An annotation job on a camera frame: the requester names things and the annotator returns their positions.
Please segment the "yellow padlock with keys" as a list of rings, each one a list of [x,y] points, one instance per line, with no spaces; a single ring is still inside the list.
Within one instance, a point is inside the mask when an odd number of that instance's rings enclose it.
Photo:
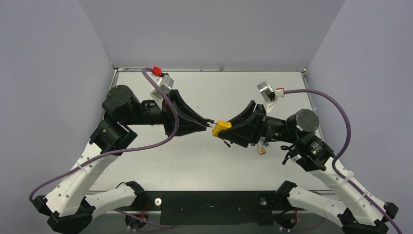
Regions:
[[[224,131],[228,128],[232,127],[232,124],[230,122],[227,121],[223,121],[223,120],[211,120],[211,119],[207,119],[207,122],[209,123],[209,126],[212,128],[212,135],[214,137],[219,138],[219,133],[221,131]]]

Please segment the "small brass padlock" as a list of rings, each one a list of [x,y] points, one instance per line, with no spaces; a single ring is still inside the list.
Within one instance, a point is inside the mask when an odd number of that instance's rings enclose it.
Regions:
[[[258,149],[258,153],[260,155],[266,154],[266,149],[265,149],[265,146],[263,144],[258,144],[257,149]]]

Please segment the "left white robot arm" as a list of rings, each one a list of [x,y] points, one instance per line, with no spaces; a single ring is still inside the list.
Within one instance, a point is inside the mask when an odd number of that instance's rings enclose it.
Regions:
[[[48,225],[61,234],[77,234],[91,221],[112,210],[141,209],[146,192],[135,181],[115,189],[89,195],[88,191],[104,170],[135,140],[132,125],[163,125],[168,137],[205,131],[212,123],[192,110],[177,90],[167,92],[169,102],[139,101],[126,85],[113,87],[102,103],[104,119],[90,137],[73,168],[60,176],[59,184],[47,195],[32,197],[37,211],[48,216]]]

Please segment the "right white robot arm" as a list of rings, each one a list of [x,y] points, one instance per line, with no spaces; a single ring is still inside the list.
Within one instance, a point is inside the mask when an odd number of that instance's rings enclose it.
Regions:
[[[275,192],[281,208],[301,208],[337,224],[346,234],[385,234],[398,207],[377,199],[336,159],[333,150],[316,135],[317,115],[301,109],[287,119],[269,117],[263,105],[251,101],[230,121],[219,120],[212,134],[243,147],[260,140],[281,142],[285,160],[291,160],[323,182],[335,195],[330,199],[285,181]]]

